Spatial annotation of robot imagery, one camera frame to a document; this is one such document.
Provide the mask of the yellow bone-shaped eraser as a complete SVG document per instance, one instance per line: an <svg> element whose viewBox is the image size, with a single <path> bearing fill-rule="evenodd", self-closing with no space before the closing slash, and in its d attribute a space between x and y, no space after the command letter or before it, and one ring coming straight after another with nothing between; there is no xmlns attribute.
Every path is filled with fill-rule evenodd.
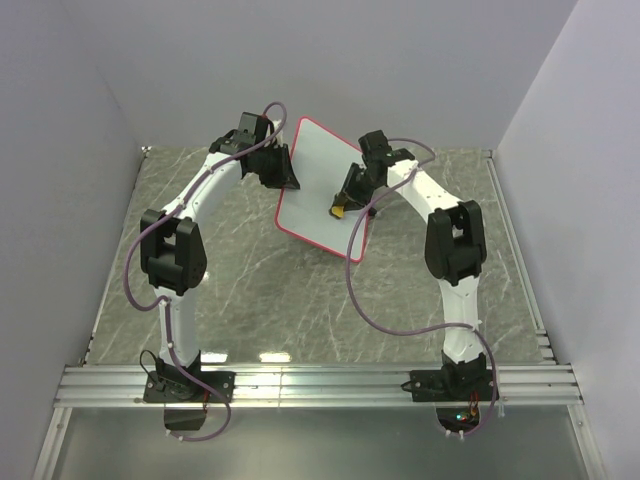
<svg viewBox="0 0 640 480"><path fill-rule="evenodd" d="M332 205L329 209L329 214L336 219L343 219L345 210L342 205Z"/></svg>

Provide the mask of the pink framed whiteboard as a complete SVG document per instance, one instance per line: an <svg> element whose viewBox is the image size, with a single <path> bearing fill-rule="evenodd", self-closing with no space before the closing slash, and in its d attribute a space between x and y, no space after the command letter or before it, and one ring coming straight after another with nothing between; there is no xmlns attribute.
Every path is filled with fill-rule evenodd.
<svg viewBox="0 0 640 480"><path fill-rule="evenodd" d="M358 211L350 211L342 219L329 213L350 166L360 161L358 147L315 120L300 118L291 147L291 163L300 188L280 192L274 217L276 227L324 251L360 262L368 221L363 220L354 231Z"/></svg>

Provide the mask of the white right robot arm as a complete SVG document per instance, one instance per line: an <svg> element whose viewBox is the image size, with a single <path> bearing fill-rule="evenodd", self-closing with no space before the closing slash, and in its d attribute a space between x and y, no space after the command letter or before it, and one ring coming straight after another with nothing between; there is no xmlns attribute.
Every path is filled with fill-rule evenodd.
<svg viewBox="0 0 640 480"><path fill-rule="evenodd" d="M481 207L449 193L423 169L406 148L394 149L380 131L359 138L363 163L353 163L329 214L341 219L357 211L360 224L384 196L385 187L398 193L425 221L424 258L438 281L444 313L443 366L432 390L461 400L488 373L487 356L478 336L477 290L487 258Z"/></svg>

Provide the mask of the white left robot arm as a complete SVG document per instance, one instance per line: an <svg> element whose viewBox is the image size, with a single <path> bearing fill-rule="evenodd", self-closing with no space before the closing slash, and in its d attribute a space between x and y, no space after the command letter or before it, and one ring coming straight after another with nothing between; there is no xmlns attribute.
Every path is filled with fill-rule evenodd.
<svg viewBox="0 0 640 480"><path fill-rule="evenodd" d="M278 138L283 126L265 112L244 112L236 128L211 144L204 163L174 200L145 211L140 220L140 268L160 308L159 359L175 368L166 388L180 402L196 399L203 381L191 370L200 360L195 289L207 270L199 223L248 174L269 189L300 188L288 145Z"/></svg>

